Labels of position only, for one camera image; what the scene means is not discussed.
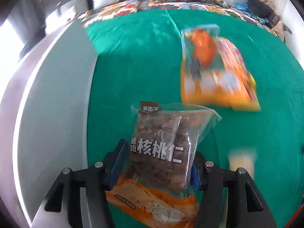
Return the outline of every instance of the walnut snack package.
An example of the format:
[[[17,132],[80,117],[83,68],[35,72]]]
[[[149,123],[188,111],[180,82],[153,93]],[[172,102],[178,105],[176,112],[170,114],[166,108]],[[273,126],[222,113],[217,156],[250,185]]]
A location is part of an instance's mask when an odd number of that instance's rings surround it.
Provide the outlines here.
[[[190,175],[197,144],[221,117],[209,108],[141,101],[128,160],[109,202],[150,227],[191,227],[198,211]]]

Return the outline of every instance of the silver screw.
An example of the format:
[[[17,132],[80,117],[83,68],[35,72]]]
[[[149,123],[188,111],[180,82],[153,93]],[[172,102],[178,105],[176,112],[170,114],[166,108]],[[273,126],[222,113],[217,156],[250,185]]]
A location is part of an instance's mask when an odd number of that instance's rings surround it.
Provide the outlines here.
[[[63,170],[62,170],[62,173],[64,174],[64,175],[66,175],[66,174],[68,174],[68,173],[70,173],[70,169],[69,168],[64,168]]]
[[[214,166],[214,163],[212,161],[206,161],[206,166],[212,167],[212,166]]]
[[[247,172],[246,169],[244,169],[243,167],[239,168],[239,173],[245,174],[246,172]]]
[[[99,168],[99,167],[103,166],[103,162],[97,161],[94,165],[95,165],[96,168]]]

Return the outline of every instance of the green fabric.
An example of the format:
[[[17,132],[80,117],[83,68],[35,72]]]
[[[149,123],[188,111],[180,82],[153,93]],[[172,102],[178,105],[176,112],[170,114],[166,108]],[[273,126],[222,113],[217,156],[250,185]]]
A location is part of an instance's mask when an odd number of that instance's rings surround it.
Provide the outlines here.
[[[140,100],[181,102],[179,31],[218,24],[241,51],[257,84],[261,112],[214,108],[222,121],[198,145],[208,160],[228,167],[231,149],[255,149],[255,182],[279,225],[304,193],[304,71],[286,45],[267,31],[229,16],[197,10],[157,10],[98,22],[86,29],[99,53],[88,116],[89,165],[120,138],[130,139],[130,106]],[[116,227],[144,227],[111,205]]]

